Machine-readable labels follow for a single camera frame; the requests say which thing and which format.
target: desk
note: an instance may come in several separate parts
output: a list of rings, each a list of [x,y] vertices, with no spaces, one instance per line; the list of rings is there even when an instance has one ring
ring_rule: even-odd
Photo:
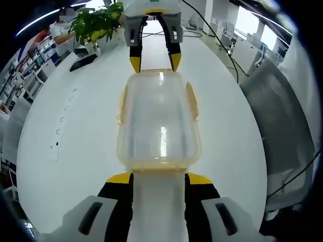
[[[145,33],[160,31],[149,21]],[[184,37],[178,68],[199,104],[201,159],[191,172],[211,179],[259,229],[266,201],[261,136],[240,87],[220,59],[198,38]],[[69,55],[48,78],[30,108],[19,143],[17,182],[21,205],[39,232],[52,232],[63,215],[107,178],[125,172],[116,155],[120,94],[134,71],[129,49],[118,45],[74,72]],[[170,68],[163,36],[143,38],[142,69]],[[51,146],[66,102],[74,96],[61,134],[58,160]]]

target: white robot body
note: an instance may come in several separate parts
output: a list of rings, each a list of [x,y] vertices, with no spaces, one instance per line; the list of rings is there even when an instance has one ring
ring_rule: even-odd
[[[181,11],[180,0],[124,0],[123,5],[127,17],[149,13],[177,14]]]

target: transparent plastic box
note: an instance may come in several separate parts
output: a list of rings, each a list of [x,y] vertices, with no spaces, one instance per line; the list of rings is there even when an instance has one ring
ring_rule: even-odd
[[[121,105],[117,155],[132,170],[186,169],[199,158],[197,105],[179,73],[132,75]]]

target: gray mesh chair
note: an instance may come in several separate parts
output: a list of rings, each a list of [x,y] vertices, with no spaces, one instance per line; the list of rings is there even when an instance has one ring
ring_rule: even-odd
[[[267,174],[291,171],[292,178],[311,160],[314,153],[306,117],[286,77],[272,62],[264,62],[241,85],[257,121],[267,163]],[[266,211],[295,205],[306,196],[313,167],[305,171],[303,186],[268,198]]]

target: potted plant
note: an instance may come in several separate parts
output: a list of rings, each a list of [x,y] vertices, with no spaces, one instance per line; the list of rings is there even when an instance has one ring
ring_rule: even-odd
[[[111,42],[113,36],[116,35],[122,13],[122,3],[115,3],[95,12],[91,9],[82,9],[71,23],[69,32],[75,31],[76,41],[82,45],[92,42],[91,46],[94,50],[96,50],[96,42],[99,42],[99,47],[103,51],[108,46],[107,42],[109,40]]]

